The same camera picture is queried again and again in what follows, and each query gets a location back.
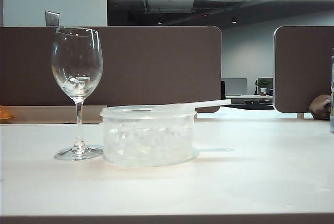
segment cubicle divider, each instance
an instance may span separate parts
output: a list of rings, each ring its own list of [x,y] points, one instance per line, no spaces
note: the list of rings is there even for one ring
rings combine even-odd
[[[334,26],[283,26],[275,32],[274,105],[280,112],[308,112],[312,100],[330,95]]]
[[[221,31],[217,27],[91,28],[100,35],[104,69],[85,105],[220,99]],[[54,32],[53,27],[0,28],[0,105],[74,104],[51,72]]]

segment plastic lid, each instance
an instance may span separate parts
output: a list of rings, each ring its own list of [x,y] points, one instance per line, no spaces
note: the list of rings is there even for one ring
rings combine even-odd
[[[121,107],[103,108],[100,115],[117,119],[161,119],[172,117],[185,117],[196,114],[193,108],[178,111],[151,112],[155,105],[127,105]]]

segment wine glass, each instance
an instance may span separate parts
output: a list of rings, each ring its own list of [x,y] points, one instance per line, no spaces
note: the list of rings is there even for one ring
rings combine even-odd
[[[103,71],[98,32],[80,27],[57,28],[51,53],[51,69],[57,84],[75,102],[77,111],[75,143],[72,148],[59,151],[55,158],[85,160],[102,155],[101,149],[86,146],[81,129],[83,101],[95,90]]]

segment plastic container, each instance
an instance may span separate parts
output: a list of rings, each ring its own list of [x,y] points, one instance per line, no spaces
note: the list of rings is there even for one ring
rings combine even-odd
[[[153,167],[193,157],[193,108],[151,111],[154,105],[104,108],[104,156],[114,164]]]

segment white table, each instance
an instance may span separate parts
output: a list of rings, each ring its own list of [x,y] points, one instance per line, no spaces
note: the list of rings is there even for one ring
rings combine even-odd
[[[103,145],[101,124],[84,125]],[[1,125],[2,223],[334,223],[328,121],[222,107],[199,114],[200,155],[165,167],[53,159],[74,125]]]

